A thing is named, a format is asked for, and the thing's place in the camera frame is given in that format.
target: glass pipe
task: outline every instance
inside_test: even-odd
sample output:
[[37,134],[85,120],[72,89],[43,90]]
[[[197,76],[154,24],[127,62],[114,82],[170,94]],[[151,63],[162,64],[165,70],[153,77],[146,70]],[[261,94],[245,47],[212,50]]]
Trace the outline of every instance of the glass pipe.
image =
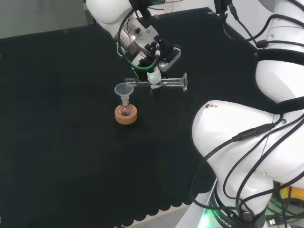
[[[132,86],[149,86],[149,82],[142,82],[137,78],[126,78],[125,83]],[[166,78],[161,80],[161,85],[164,87],[179,86],[183,91],[188,89],[188,77],[187,73],[182,78]]]

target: black cloth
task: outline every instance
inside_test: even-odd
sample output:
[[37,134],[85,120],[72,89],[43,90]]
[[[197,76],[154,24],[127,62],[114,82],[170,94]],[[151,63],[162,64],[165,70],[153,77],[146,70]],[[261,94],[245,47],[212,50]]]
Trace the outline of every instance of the black cloth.
[[[254,49],[228,40],[208,11],[152,20],[182,46],[170,76],[187,72],[188,91],[166,89],[155,100],[136,88],[139,119],[128,127],[114,119],[114,87],[133,73],[98,26],[0,40],[1,227],[113,228],[191,203],[202,159],[191,125],[202,105],[275,110],[256,86]],[[196,193],[213,181],[206,166]]]

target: black cable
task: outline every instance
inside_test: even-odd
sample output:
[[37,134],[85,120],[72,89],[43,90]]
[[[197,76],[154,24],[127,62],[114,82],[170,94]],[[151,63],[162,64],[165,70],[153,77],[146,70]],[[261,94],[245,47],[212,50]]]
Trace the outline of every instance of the black cable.
[[158,9],[158,8],[152,8],[152,7],[148,7],[148,9],[152,9],[152,10],[165,10],[165,9]]
[[295,218],[296,219],[304,219],[304,211],[299,213],[299,214],[296,214],[296,215],[291,215],[291,216],[287,215],[286,218],[287,219],[295,219]]
[[[296,119],[295,121],[293,121],[293,122],[290,122],[289,124],[286,124],[286,125],[284,125],[284,126],[282,126],[282,127],[279,127],[279,128],[277,128],[277,129],[274,129],[273,131],[271,131],[271,132],[269,132],[268,134],[266,134],[254,147],[252,147],[251,148],[251,150],[250,151],[248,151],[243,157],[241,157],[239,160],[238,160],[238,162],[237,163],[235,163],[235,165],[232,167],[232,169],[229,171],[229,173],[227,174],[227,176],[226,176],[226,178],[225,178],[225,181],[224,181],[224,184],[223,184],[223,191],[224,191],[224,194],[225,194],[225,196],[227,197],[227,198],[229,198],[229,199],[232,199],[232,200],[235,200],[236,198],[235,197],[231,197],[231,196],[229,196],[228,194],[227,194],[227,192],[226,192],[226,185],[227,185],[227,181],[228,181],[228,179],[229,179],[229,177],[231,176],[231,174],[232,174],[232,172],[236,169],[236,167],[252,152],[252,151],[254,151],[267,137],[269,137],[271,134],[273,134],[273,133],[276,133],[276,132],[278,132],[278,131],[280,131],[280,130],[282,130],[282,129],[284,129],[284,128],[287,128],[287,127],[289,127],[289,126],[291,126],[291,125],[293,125],[293,124],[295,124],[296,122],[298,122],[299,120],[301,120],[301,119],[303,119],[304,118],[304,114],[300,117],[300,118],[298,118],[298,119]],[[277,126],[281,121],[282,121],[282,119],[283,119],[283,115],[280,115],[280,118],[279,118],[279,120],[277,121],[277,122],[275,122],[274,123],[274,125],[275,126]]]
[[258,194],[255,194],[253,196],[250,196],[250,197],[247,197],[246,199],[243,200],[243,202],[240,204],[239,203],[239,199],[240,199],[240,195],[241,195],[241,192],[245,186],[245,184],[247,183],[247,181],[249,180],[249,178],[251,177],[251,175],[256,171],[256,169],[258,168],[258,166],[266,159],[266,157],[278,146],[280,145],[283,141],[285,141],[290,135],[292,135],[295,131],[297,131],[302,125],[304,124],[304,119],[300,121],[300,123],[298,123],[292,130],[290,130],[288,133],[286,133],[281,139],[279,139],[275,144],[273,144],[269,149],[268,151],[266,151],[262,157],[255,163],[255,165],[252,167],[252,169],[249,171],[249,173],[247,174],[247,176],[244,178],[243,182],[241,183],[238,191],[237,191],[237,196],[236,196],[236,208],[237,208],[237,211],[239,212],[240,214],[240,209],[241,209],[241,205],[244,204],[244,202],[247,202],[248,200],[250,199],[254,199],[256,197],[259,197],[259,196],[264,196],[264,195],[267,195],[267,194],[270,194],[270,193],[273,193],[277,190],[281,190],[285,187],[288,187],[290,185],[292,185],[293,183],[297,182],[299,179],[301,179],[302,177],[304,177],[304,172],[301,173],[300,175],[298,175],[296,178],[292,179],[291,181],[289,181],[288,183],[286,184],[283,184],[277,188],[273,188],[271,190],[267,190],[267,191],[264,191],[264,192],[261,192],[261,193],[258,193]]
[[[271,20],[274,19],[274,18],[284,19],[284,20],[290,21],[290,22],[292,22],[292,23],[294,23],[294,24],[297,24],[297,25],[299,25],[299,26],[301,26],[301,27],[304,28],[304,23],[301,22],[301,21],[299,21],[299,20],[296,20],[296,19],[294,19],[294,18],[285,16],[285,15],[281,15],[281,14],[273,14],[273,15],[271,15],[271,16],[268,18],[268,20],[267,20],[266,24],[264,25],[264,27],[262,28],[262,30],[261,30],[258,34],[256,34],[255,36],[253,36],[252,38],[248,38],[248,39],[237,39],[237,38],[232,38],[232,37],[230,37],[229,35],[228,35],[228,37],[231,38],[231,39],[233,39],[234,41],[252,41],[252,40],[254,40],[254,39],[256,39],[256,38],[259,38],[259,37],[266,31],[266,29],[268,28],[268,26],[269,26]],[[225,30],[225,29],[227,29],[227,28],[229,28],[229,27],[228,27],[228,24],[224,21],[224,31],[225,31],[226,34],[228,34],[228,33],[226,32],[226,30]]]
[[283,199],[282,199],[282,196],[281,194],[279,194],[279,198],[281,200],[281,203],[282,203],[282,213],[283,213],[283,218],[284,218],[284,225],[285,225],[285,228],[287,228],[287,219],[286,219],[286,211],[285,211],[285,205],[283,203]]
[[191,181],[191,187],[190,187],[190,196],[191,196],[191,200],[198,206],[205,208],[205,209],[214,209],[214,210],[235,210],[235,207],[210,207],[204,204],[201,204],[199,202],[197,202],[193,196],[193,185],[194,182],[197,179],[198,173],[201,170],[201,168],[203,167],[203,165],[205,164],[205,162],[212,156],[214,155],[216,152],[218,152],[219,150],[223,149],[224,147],[228,146],[229,144],[233,143],[233,142],[241,142],[247,139],[250,139],[252,137],[258,136],[258,135],[262,135],[268,131],[270,131],[272,128],[274,128],[276,125],[278,125],[281,120],[283,119],[283,115],[280,115],[280,118],[277,122],[275,123],[267,123],[261,126],[258,126],[256,128],[251,128],[249,130],[243,131],[239,134],[237,134],[236,136],[232,137],[230,140],[226,141],[225,143],[221,144],[220,146],[218,146],[217,148],[215,148],[214,150],[212,150],[210,153],[208,153],[203,161],[199,164],[199,166],[196,169],[196,172],[194,174],[194,177]]
[[280,43],[280,44],[292,44],[292,45],[297,45],[297,46],[302,46],[304,47],[304,44],[297,43],[297,42],[291,42],[291,41],[284,41],[284,40],[271,40],[267,41],[268,44],[273,44],[273,43]]
[[288,210],[288,207],[289,207],[289,204],[290,204],[290,199],[291,199],[291,193],[292,193],[292,190],[293,190],[293,187],[289,187],[289,192],[288,192],[288,198],[287,198],[287,202],[286,202],[286,205],[285,205],[285,211],[287,212]]
[[279,212],[275,211],[274,209],[270,208],[270,207],[267,207],[267,210],[269,210],[270,212],[274,213],[275,216],[277,216],[279,214]]
[[[280,205],[278,205],[276,202],[274,202],[273,200],[270,200],[271,203],[273,203],[277,208],[282,210],[282,207]],[[296,215],[294,212],[286,210],[287,213],[291,214],[291,215]]]
[[191,196],[191,200],[198,206],[200,206],[201,208],[205,208],[205,209],[210,209],[210,210],[235,210],[235,207],[212,207],[212,206],[208,206],[208,205],[204,205],[202,203],[199,203],[196,201],[194,195],[193,195],[193,185],[195,180],[197,179],[198,173],[200,172],[201,168],[204,166],[205,162],[212,156],[214,155],[216,152],[218,152],[219,150],[223,149],[224,147],[228,146],[229,144],[233,143],[234,140],[230,139],[226,142],[224,142],[223,144],[221,144],[220,146],[218,146],[217,148],[215,148],[214,150],[212,150],[210,153],[208,153],[204,159],[202,160],[202,162],[199,164],[199,166],[196,169],[196,172],[192,178],[191,181],[191,187],[190,187],[190,196]]
[[296,6],[299,7],[301,10],[304,11],[304,6],[303,6],[301,3],[299,3],[298,1],[296,1],[296,0],[287,0],[287,1],[293,3],[294,5],[296,5]]
[[[271,16],[268,18],[268,20],[267,20],[266,24],[264,25],[264,27],[262,28],[262,30],[261,30],[258,34],[256,34],[255,36],[253,36],[253,39],[256,39],[256,38],[260,37],[260,36],[266,31],[266,29],[268,28],[268,25],[270,24],[270,22],[271,22],[271,20],[272,20],[273,18],[284,19],[284,20],[290,21],[290,22],[292,22],[292,23],[294,23],[294,24],[297,24],[297,25],[299,25],[299,26],[301,26],[301,27],[304,28],[304,23],[301,22],[301,21],[299,21],[299,20],[296,20],[296,19],[294,19],[294,18],[285,16],[285,15],[281,15],[281,14],[273,14],[273,15],[271,15]],[[251,39],[251,38],[249,38],[249,39],[244,39],[244,41],[252,41],[252,39]]]
[[252,39],[252,41],[254,42],[254,44],[257,45],[256,40],[253,38],[253,36],[252,36],[251,33],[249,32],[249,30],[246,28],[246,26],[245,26],[240,20],[237,20],[237,22],[244,28],[244,30],[245,30],[246,33],[250,36],[250,38]]
[[271,41],[268,41],[268,40],[265,40],[265,39],[257,42],[256,47],[257,48],[266,48],[268,44],[275,44],[275,43],[277,43],[277,44],[291,44],[291,45],[297,45],[297,46],[304,47],[304,44],[297,43],[297,42],[284,41],[284,40],[271,40]]

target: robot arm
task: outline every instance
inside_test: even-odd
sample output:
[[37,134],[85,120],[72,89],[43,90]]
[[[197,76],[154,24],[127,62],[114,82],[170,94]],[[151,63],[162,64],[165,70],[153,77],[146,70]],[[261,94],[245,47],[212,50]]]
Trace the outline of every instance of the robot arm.
[[[140,81],[149,81],[151,89],[162,85],[176,85],[174,84],[176,79],[173,79],[172,82],[166,81],[166,83],[162,83],[161,79],[162,73],[168,71],[180,58],[181,50],[176,45],[162,39],[153,26],[145,28],[133,15],[125,19],[126,15],[133,10],[130,2],[129,0],[87,0],[87,7],[98,24],[116,41],[119,41],[119,44],[117,42],[118,54],[132,59],[132,62],[128,62]],[[122,25],[122,29],[118,34],[120,25]],[[149,66],[153,66],[155,61],[157,61],[156,66],[147,69]],[[182,81],[186,82],[186,85],[181,83],[180,86],[186,90],[187,79],[183,78]]]
[[[226,4],[227,2],[231,2],[231,0],[215,0],[217,11],[225,12],[227,7],[224,7],[221,3]],[[275,14],[296,18],[298,21],[304,23],[304,11],[301,11],[290,0],[260,0],[260,2]],[[298,2],[304,5],[304,0],[298,0]],[[152,26],[145,28],[133,16],[129,18],[128,22],[124,21],[126,15],[133,9],[129,0],[87,0],[87,6],[96,21],[107,30],[114,39],[117,40],[118,36],[120,37],[123,51],[128,55],[135,56],[132,61],[133,64],[137,66],[147,63],[148,65],[151,64],[151,58],[153,61],[155,57],[153,42],[158,42],[161,47],[160,61],[157,67],[149,72],[145,72],[145,74],[151,84],[151,88],[160,87],[162,84],[161,72],[166,72],[166,70],[174,64],[181,55],[180,50],[171,45],[170,51],[163,53],[162,47],[164,45],[170,47],[170,43],[161,42],[162,38],[159,37],[159,34]],[[121,25],[123,25],[122,32],[119,33]],[[272,39],[272,41],[277,40],[303,44],[304,29],[298,24],[294,24],[288,20],[273,19],[267,37],[268,39]],[[296,52],[297,54],[304,53],[303,47],[290,43],[272,43],[265,47],[265,49],[275,49],[279,51],[283,49],[283,53],[285,51],[289,53]],[[170,61],[166,62],[164,58],[168,55],[173,55],[173,57]],[[145,80],[136,69],[135,72],[139,79]],[[296,64],[288,59],[266,58],[260,60],[257,65],[256,82],[266,96],[279,103],[304,97],[303,74],[304,64]],[[289,112],[284,115],[284,119],[288,123],[297,119],[302,114],[303,111],[301,110]],[[213,148],[220,145],[223,140],[229,139],[235,134],[251,127],[271,123],[274,118],[276,118],[276,116],[273,114],[253,108],[229,102],[212,101],[205,104],[197,113],[193,124],[192,137],[199,152],[203,156],[206,156]],[[242,164],[237,167],[227,182],[229,195],[236,195],[248,170],[260,159],[266,149],[271,147],[274,142],[278,141],[281,136],[289,130],[290,127],[271,135],[267,142],[262,143],[248,159],[244,160]],[[285,140],[284,143],[278,146],[273,153],[267,157],[245,185],[241,198],[244,199],[264,190],[271,189],[273,180],[287,182],[296,174],[303,171],[304,155],[302,153],[303,140],[301,140],[303,134],[304,127],[301,127],[292,137]],[[218,178],[219,184],[224,182],[229,170],[231,170],[233,165],[246,151],[256,144],[257,140],[258,138],[252,138],[243,143],[234,144],[208,160]],[[293,146],[293,149],[288,151],[291,145],[296,146]],[[292,168],[288,166],[294,164],[296,164],[296,167]],[[289,172],[286,171],[287,169],[284,170],[280,168],[286,166]],[[304,188],[304,181],[300,180],[294,185]],[[221,187],[218,188],[218,196],[223,205],[235,206],[236,201],[226,197]],[[269,203],[270,197],[271,195],[266,195],[252,199],[248,201],[247,205],[256,215],[261,214]]]

